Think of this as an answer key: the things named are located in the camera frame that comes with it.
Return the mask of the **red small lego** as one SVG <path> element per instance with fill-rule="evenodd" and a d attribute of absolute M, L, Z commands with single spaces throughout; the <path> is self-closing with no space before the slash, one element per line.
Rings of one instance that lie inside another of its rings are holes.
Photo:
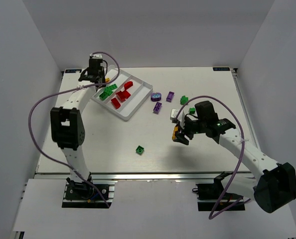
<path fill-rule="evenodd" d="M 122 91 L 116 92 L 116 97 L 120 102 L 125 101 L 125 96 L 124 96 L 124 93 Z"/>

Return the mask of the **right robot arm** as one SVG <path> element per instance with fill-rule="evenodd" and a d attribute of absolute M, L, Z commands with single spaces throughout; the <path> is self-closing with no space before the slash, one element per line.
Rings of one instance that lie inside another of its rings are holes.
<path fill-rule="evenodd" d="M 212 184 L 199 184 L 200 200 L 220 199 L 228 207 L 238 206 L 243 196 L 255 201 L 267 213 L 296 199 L 296 171 L 289 164 L 281 164 L 268 157 L 242 138 L 241 130 L 228 119 L 220 119 L 209 101 L 195 105 L 193 114 L 172 109 L 170 119 L 175 124 L 172 141 L 188 145 L 196 134 L 205 134 L 219 146 L 231 152 L 244 164 L 253 177 L 222 172 Z"/>

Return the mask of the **large yellow rounded lego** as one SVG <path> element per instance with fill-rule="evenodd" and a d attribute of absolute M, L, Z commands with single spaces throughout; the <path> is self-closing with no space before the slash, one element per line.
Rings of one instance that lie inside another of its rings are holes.
<path fill-rule="evenodd" d="M 173 133 L 172 133 L 172 141 L 176 141 L 177 140 L 177 133 L 178 133 L 178 130 L 179 130 L 179 127 L 178 126 L 175 126 L 174 127 L 174 130 L 173 130 Z"/>

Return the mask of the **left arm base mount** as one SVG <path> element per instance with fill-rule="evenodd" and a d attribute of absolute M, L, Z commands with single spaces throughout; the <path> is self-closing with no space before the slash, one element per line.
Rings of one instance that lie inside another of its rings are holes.
<path fill-rule="evenodd" d="M 112 204 L 115 185 L 113 183 L 94 184 L 105 201 L 94 187 L 85 182 L 74 182 L 66 178 L 62 208 L 71 209 L 107 209 Z"/>

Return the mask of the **green bush lego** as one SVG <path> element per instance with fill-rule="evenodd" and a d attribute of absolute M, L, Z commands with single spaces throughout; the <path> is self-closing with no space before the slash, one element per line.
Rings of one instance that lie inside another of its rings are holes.
<path fill-rule="evenodd" d="M 189 98 L 187 96 L 182 96 L 180 98 L 180 104 L 185 105 L 189 101 Z"/>

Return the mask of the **red sloped lego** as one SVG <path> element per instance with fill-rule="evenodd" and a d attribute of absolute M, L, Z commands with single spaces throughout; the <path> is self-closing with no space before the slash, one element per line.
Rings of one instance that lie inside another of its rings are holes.
<path fill-rule="evenodd" d="M 133 85 L 134 85 L 133 81 L 128 81 L 128 82 L 124 83 L 124 89 L 127 90 L 130 87 L 132 87 Z"/>

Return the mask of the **green 2x4 lego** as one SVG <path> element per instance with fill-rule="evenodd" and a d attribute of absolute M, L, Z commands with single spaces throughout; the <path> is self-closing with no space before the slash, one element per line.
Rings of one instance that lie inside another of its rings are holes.
<path fill-rule="evenodd" d="M 108 86 L 104 88 L 104 92 L 110 96 L 113 93 L 114 88 L 112 86 Z"/>

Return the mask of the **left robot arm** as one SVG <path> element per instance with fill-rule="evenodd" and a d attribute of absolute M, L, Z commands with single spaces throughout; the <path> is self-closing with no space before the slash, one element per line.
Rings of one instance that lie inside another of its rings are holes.
<path fill-rule="evenodd" d="M 95 191 L 89 185 L 92 178 L 82 150 L 85 140 L 82 112 L 98 87 L 86 87 L 86 85 L 105 82 L 103 62 L 101 54 L 90 56 L 89 66 L 82 71 L 78 80 L 78 88 L 63 105 L 52 108 L 50 112 L 52 140 L 62 150 L 70 166 L 70 177 L 67 178 L 67 182 L 72 191 L 82 199 L 91 198 Z"/>

